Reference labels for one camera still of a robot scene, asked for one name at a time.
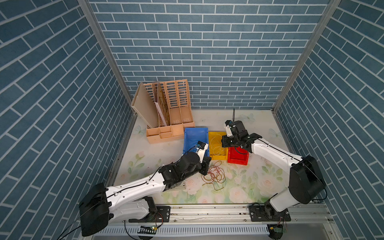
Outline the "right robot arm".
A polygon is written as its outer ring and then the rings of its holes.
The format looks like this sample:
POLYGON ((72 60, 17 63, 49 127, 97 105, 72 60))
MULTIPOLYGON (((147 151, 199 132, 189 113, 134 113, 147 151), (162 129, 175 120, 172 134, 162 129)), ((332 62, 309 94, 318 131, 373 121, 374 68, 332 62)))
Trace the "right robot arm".
POLYGON ((222 147, 240 148, 272 162, 289 175, 288 188, 272 196, 262 206, 264 219, 269 222, 283 218, 288 208, 308 204, 326 190, 319 164, 312 156, 302 157, 276 147, 262 136, 249 134, 242 121, 227 120, 222 147))

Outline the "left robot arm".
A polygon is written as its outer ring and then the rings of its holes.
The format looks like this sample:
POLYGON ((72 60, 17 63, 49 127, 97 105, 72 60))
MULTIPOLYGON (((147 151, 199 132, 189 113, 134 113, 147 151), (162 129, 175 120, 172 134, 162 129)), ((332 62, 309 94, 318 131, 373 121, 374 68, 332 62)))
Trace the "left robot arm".
POLYGON ((151 195, 177 188, 197 173, 207 175, 211 160, 205 154, 190 152, 140 180, 119 186, 93 186, 79 204, 82 236, 94 235, 112 222, 141 220, 152 214, 156 205, 151 195))

